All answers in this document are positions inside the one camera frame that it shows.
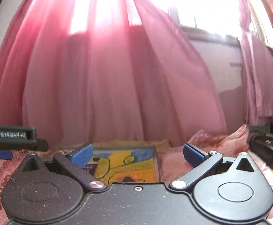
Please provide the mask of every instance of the curtain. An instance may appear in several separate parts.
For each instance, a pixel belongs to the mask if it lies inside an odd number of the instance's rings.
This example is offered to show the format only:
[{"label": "curtain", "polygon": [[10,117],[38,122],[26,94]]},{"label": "curtain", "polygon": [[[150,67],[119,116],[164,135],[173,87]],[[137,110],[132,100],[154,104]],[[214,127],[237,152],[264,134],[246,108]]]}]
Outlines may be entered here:
[{"label": "curtain", "polygon": [[[33,0],[0,54],[0,124],[51,147],[225,133],[200,54],[150,0]],[[12,46],[6,40],[13,40]]]},{"label": "curtain", "polygon": [[248,0],[239,0],[240,40],[246,74],[246,122],[265,125],[273,121],[273,57],[258,37],[249,31]]}]

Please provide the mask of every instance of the curtain fold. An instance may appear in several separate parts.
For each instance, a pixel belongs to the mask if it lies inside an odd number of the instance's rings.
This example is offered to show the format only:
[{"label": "curtain fold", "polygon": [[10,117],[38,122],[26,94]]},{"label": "curtain fold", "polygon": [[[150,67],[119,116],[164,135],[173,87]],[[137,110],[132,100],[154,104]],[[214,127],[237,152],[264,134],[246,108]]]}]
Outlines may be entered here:
[{"label": "curtain fold", "polygon": [[205,62],[150,0],[33,0],[18,20],[0,124],[34,126],[52,148],[227,131]]},{"label": "curtain fold", "polygon": [[273,121],[273,57],[265,44],[249,31],[248,0],[239,0],[240,40],[246,74],[246,123],[265,125]]}]

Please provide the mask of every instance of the blue pad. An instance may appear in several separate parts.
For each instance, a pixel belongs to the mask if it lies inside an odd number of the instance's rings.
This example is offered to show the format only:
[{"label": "blue pad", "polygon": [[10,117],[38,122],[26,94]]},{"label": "blue pad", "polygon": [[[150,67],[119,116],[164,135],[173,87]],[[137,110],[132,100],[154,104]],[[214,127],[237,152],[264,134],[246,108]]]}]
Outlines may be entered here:
[{"label": "blue pad", "polygon": [[13,153],[11,151],[0,151],[0,159],[11,160]]},{"label": "blue pad", "polygon": [[206,160],[205,156],[198,150],[194,149],[193,145],[185,144],[183,147],[184,159],[195,168]]},{"label": "blue pad", "polygon": [[92,156],[93,146],[88,144],[73,154],[70,158],[70,161],[76,166],[83,168],[92,159]]}]

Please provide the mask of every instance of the black robotic device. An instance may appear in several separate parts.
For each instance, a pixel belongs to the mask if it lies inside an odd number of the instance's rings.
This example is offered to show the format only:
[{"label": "black robotic device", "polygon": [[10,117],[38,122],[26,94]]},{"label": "black robotic device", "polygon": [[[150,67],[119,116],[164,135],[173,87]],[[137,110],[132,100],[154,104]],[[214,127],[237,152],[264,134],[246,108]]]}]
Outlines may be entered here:
[{"label": "black robotic device", "polygon": [[186,144],[184,157],[194,169],[169,186],[107,187],[69,155],[42,160],[30,153],[3,190],[6,225],[270,224],[273,191],[247,153],[223,158]]}]

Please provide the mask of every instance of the window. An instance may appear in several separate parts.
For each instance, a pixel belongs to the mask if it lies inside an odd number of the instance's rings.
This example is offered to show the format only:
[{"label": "window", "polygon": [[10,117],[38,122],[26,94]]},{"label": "window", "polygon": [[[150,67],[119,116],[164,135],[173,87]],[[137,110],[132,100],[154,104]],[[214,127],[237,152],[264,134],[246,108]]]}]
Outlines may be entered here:
[{"label": "window", "polygon": [[[238,0],[152,0],[181,26],[199,28],[219,35],[239,37]],[[249,0],[252,13],[250,30],[273,47],[273,27],[261,0]]]}]

